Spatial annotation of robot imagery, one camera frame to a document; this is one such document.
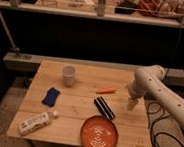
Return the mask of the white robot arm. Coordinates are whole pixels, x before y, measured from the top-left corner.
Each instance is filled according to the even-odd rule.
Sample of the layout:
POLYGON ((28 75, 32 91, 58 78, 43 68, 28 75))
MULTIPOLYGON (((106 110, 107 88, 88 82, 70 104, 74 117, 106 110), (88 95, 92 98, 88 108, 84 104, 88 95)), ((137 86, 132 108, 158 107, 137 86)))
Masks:
POLYGON ((160 65, 138 68, 134 79, 128 84, 129 96, 139 99, 150 92, 184 129, 184 99, 162 83, 165 75, 165 69, 160 65))

